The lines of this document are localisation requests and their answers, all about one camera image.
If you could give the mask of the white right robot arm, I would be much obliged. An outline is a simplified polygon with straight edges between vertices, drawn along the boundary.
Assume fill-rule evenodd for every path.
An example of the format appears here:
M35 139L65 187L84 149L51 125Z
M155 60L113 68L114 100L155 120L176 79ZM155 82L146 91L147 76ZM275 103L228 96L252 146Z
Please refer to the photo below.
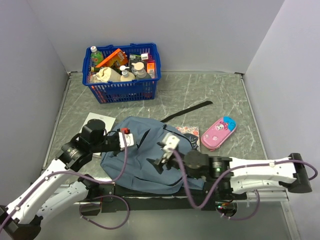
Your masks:
M176 168L190 178L204 178L223 199L267 188L286 188L295 194L312 192L311 177L299 153L280 159L248 160L191 150L186 154L166 152L161 159L148 161L160 174L164 168Z

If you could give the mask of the blue student backpack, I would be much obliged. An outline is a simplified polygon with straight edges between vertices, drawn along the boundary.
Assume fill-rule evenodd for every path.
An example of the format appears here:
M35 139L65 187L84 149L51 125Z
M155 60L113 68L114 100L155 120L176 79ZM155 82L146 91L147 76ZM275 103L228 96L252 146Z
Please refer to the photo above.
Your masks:
M135 145L129 147L127 153L102 153L100 166L106 174L111 179L118 177L116 184L130 190L158 195L178 192L184 186L182 173L172 168L159 174L147 158L155 160L163 155L158 143L167 133L180 139L178 151L182 153L195 150L189 139L176 127L151 118L129 116L114 127L115 130L121 128L131 131Z

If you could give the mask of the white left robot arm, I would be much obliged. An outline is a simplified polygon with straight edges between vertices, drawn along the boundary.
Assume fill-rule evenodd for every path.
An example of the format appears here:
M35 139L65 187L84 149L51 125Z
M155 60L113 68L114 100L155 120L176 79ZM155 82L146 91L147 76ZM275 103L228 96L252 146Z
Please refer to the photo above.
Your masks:
M79 170L92 160L93 154L127 152L131 143L130 130L122 128L109 135L102 120L89 120L24 193L0 207L0 229L13 240L33 240L50 217L78 201L95 200L104 182L80 174Z

